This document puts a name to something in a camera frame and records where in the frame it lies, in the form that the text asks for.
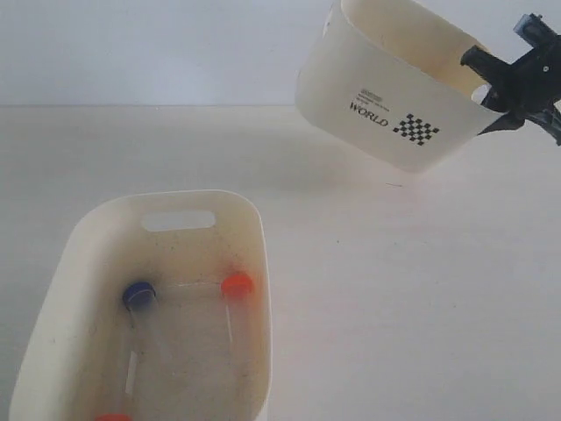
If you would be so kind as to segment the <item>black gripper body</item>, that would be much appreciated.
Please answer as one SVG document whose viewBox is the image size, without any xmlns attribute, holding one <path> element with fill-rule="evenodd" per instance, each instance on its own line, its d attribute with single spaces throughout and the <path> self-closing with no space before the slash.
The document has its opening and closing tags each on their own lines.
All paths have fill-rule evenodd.
<svg viewBox="0 0 561 421">
<path fill-rule="evenodd" d="M 526 122 L 560 142 L 560 37 L 552 35 L 512 63 L 501 86 L 506 111 L 501 122 L 515 131 Z"/>
</svg>

